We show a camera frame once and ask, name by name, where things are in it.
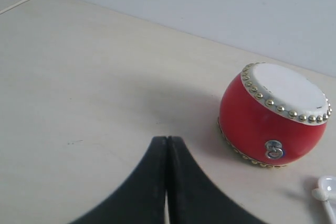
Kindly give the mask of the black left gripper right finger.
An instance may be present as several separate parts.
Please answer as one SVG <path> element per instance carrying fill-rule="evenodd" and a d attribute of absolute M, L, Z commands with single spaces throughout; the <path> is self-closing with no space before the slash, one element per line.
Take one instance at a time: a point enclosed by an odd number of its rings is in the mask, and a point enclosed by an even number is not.
<path fill-rule="evenodd" d="M 207 177 L 181 137 L 167 138 L 166 192 L 170 223 L 263 223 Z"/>

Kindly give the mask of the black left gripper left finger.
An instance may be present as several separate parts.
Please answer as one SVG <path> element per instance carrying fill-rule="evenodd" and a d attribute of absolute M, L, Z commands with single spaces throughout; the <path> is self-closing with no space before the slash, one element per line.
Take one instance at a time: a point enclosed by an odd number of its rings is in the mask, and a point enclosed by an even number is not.
<path fill-rule="evenodd" d="M 167 137 L 154 137 L 117 190 L 73 223 L 165 223 L 166 155 Z"/>

